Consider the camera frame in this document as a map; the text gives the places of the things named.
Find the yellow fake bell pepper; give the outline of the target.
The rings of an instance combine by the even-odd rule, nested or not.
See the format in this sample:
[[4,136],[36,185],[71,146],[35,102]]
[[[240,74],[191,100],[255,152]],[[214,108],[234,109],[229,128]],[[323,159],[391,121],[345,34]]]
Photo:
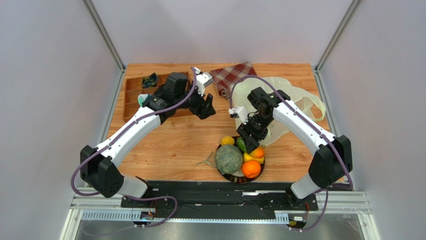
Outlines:
[[256,157],[253,157],[253,156],[249,155],[248,153],[244,153],[243,154],[243,161],[244,162],[256,161],[259,164],[263,164],[264,161],[265,161],[265,157],[263,156],[261,158],[256,158]]

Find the small yellow fake fruit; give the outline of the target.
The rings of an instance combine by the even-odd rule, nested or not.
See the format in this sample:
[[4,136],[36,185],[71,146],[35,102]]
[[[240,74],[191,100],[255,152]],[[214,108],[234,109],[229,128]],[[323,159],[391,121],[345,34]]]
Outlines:
[[225,145],[231,145],[231,146],[233,146],[235,144],[235,139],[233,137],[231,137],[231,136],[224,136],[221,139],[220,144],[222,146],[225,146]]

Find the orange fake fruit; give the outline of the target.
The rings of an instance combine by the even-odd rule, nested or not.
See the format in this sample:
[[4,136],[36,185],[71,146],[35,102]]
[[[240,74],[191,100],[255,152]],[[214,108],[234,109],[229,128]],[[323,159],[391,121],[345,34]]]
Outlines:
[[249,179],[257,178],[261,173],[261,164],[255,160],[244,162],[241,166],[242,174]]

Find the green netted fake melon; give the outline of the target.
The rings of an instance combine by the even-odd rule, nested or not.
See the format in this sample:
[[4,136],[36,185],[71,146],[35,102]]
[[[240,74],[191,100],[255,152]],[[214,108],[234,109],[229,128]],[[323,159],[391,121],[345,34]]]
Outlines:
[[243,155],[241,151],[234,145],[221,145],[214,154],[214,163],[210,162],[213,152],[200,164],[208,164],[215,167],[222,174],[233,174],[239,171],[243,165]]

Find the dark rimmed ceramic plate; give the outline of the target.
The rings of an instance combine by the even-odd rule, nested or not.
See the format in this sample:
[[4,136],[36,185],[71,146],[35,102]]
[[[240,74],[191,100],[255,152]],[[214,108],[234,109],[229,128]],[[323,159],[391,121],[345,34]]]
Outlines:
[[[234,144],[234,146],[235,147],[237,147],[239,150],[240,150],[240,148],[237,146],[237,138],[238,138],[238,136],[232,136],[234,139],[235,139],[235,144]],[[261,172],[260,172],[260,175],[262,174],[262,172],[264,171],[264,169],[265,169],[265,158],[264,158],[264,163],[263,164],[260,164],[261,165]],[[230,182],[233,182],[233,183],[237,183],[237,184],[245,184],[245,183],[249,183],[249,182],[252,182],[252,181],[254,181],[254,180],[256,180],[258,177],[256,177],[256,178],[247,178],[247,177],[245,177],[244,175],[243,175],[243,173],[242,173],[242,171],[241,171],[241,169],[240,170],[238,170],[237,172],[235,172],[235,173],[231,173],[231,174],[224,174],[224,173],[220,173],[220,175],[222,175],[225,179],[227,179],[228,181],[230,181]]]

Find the green orange fake mango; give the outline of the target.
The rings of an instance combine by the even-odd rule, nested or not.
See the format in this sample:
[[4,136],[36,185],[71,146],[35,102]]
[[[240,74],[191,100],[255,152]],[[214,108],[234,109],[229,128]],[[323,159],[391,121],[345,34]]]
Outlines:
[[251,157],[260,159],[265,156],[265,151],[261,146],[259,146],[258,148],[256,148],[255,150],[249,153],[244,143],[244,140],[241,137],[237,138],[236,144],[240,150],[242,150],[244,153],[249,154]]

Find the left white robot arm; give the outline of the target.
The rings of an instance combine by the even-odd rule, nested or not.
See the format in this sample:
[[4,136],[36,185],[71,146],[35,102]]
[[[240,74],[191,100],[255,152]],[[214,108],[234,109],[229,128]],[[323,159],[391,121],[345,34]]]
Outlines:
[[183,73],[170,73],[164,84],[143,101],[136,114],[116,133],[96,147],[86,145],[80,151],[80,165],[71,178],[74,180],[80,174],[81,179],[95,189],[94,195],[142,198],[148,183],[118,170],[128,153],[179,109],[188,109],[201,120],[216,113],[213,96],[205,95],[206,87],[213,83],[212,76],[196,67],[192,71],[193,81]]

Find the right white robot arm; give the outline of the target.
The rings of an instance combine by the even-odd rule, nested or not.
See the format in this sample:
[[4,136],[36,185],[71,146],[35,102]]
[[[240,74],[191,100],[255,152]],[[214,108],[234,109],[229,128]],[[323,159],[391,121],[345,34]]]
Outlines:
[[304,199],[337,180],[347,177],[353,169],[351,141],[321,128],[308,118],[282,90],[266,93],[261,87],[252,90],[248,100],[255,108],[249,115],[245,107],[231,107],[230,117],[240,119],[237,133],[244,140],[248,153],[260,146],[268,126],[277,121],[293,132],[313,155],[308,173],[294,182],[287,192],[293,199]]

